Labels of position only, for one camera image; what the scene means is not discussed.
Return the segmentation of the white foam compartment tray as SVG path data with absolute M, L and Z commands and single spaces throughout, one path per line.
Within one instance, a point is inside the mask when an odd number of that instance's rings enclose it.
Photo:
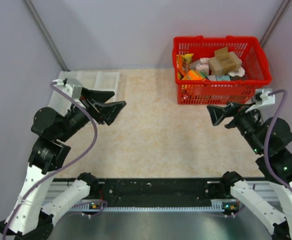
M 118 71 L 61 71 L 59 79 L 77 79 L 84 88 L 97 91 L 112 91 L 113 97 L 107 103 L 119 100 L 120 73 Z M 65 115 L 71 103 L 56 91 L 53 91 L 48 107 L 55 109 L 61 115 Z

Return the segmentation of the small open cardboard box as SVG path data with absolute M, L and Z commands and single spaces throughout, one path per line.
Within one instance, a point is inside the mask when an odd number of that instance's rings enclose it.
M 228 47 L 223 47 L 214 51 L 214 56 L 216 58 L 228 57 Z

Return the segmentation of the yellow snack bag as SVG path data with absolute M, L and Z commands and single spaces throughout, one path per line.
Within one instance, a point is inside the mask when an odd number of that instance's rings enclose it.
M 184 77 L 189 72 L 192 58 L 192 53 L 178 54 L 176 56 L 177 71 L 181 77 Z

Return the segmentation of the red plastic shopping basket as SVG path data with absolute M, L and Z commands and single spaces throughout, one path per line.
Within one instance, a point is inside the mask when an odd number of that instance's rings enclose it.
M 253 36 L 178 36 L 172 61 L 180 105 L 244 104 L 272 80 Z

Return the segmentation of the pink white package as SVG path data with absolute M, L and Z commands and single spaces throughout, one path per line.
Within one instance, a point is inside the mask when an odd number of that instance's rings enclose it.
M 209 58 L 202 57 L 194 63 L 195 69 L 198 72 L 206 72 L 209 74 Z

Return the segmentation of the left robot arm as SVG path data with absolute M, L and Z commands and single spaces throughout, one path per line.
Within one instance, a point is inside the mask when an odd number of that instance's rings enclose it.
M 65 159 L 70 152 L 66 145 L 86 124 L 111 125 L 125 101 L 110 102 L 112 91 L 84 87 L 54 87 L 71 102 L 66 114 L 53 107 L 44 107 L 34 116 L 32 132 L 38 136 L 28 160 L 27 173 L 18 200 L 10 213 L 0 221 L 0 233 L 5 239 L 45 240 L 61 218 L 80 200 L 98 195 L 97 179 L 88 172 L 79 175 L 74 184 L 49 203 L 45 197 L 55 175 L 70 166 Z

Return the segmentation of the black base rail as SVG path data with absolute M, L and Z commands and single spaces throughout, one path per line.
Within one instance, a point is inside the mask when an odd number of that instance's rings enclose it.
M 220 178 L 100 178 L 85 199 L 105 200 L 108 208 L 210 207 L 232 199 Z

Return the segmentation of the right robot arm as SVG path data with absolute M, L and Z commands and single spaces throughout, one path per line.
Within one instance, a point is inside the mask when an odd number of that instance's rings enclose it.
M 198 209 L 222 200 L 227 217 L 238 213 L 239 204 L 243 204 L 274 240 L 292 240 L 292 153 L 287 149 L 292 132 L 288 123 L 277 115 L 260 122 L 256 104 L 208 105 L 207 109 L 214 126 L 230 118 L 225 127 L 238 129 L 258 155 L 258 168 L 274 190 L 281 210 L 274 209 L 235 171 L 224 173 L 215 182 L 202 178 L 100 179 L 90 195 L 118 209 Z

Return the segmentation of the orange snack packet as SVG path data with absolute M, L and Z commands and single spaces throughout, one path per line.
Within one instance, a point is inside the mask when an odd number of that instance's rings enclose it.
M 181 80 L 204 81 L 204 80 L 206 80 L 206 77 L 202 73 L 191 69 L 184 77 L 181 78 Z

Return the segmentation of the brown cardboard box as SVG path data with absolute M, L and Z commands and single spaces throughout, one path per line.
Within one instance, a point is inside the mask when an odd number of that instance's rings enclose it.
M 209 69 L 213 75 L 221 76 L 229 72 L 239 70 L 242 65 L 242 60 L 233 52 L 228 53 L 228 57 L 224 58 L 209 58 Z

